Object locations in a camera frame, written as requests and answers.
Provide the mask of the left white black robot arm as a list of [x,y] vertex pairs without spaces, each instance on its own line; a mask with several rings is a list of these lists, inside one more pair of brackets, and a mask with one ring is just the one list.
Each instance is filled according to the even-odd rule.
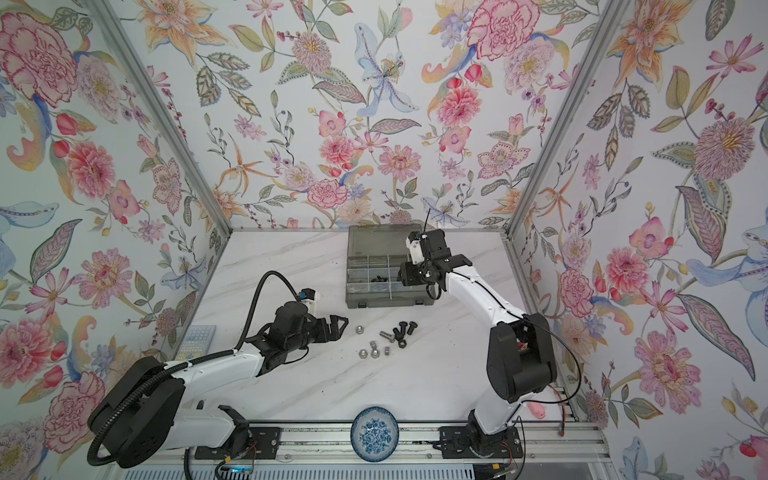
[[230,458],[245,453],[254,443],[249,421],[204,395],[266,375],[312,344],[336,342],[348,325],[345,317],[317,318],[306,303],[290,301],[276,310],[272,322],[233,348],[178,362],[136,361],[88,418],[94,435],[88,464],[128,469],[159,451],[199,447],[222,450]]

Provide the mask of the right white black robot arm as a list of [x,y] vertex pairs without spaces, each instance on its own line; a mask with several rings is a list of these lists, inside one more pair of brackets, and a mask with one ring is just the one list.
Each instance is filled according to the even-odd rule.
[[465,438],[476,451],[504,441],[523,403],[557,378],[552,332],[540,314],[527,314],[504,299],[463,254],[453,254],[445,232],[412,231],[399,281],[424,286],[434,300],[447,293],[479,318],[488,330],[486,374],[490,384],[470,411]]

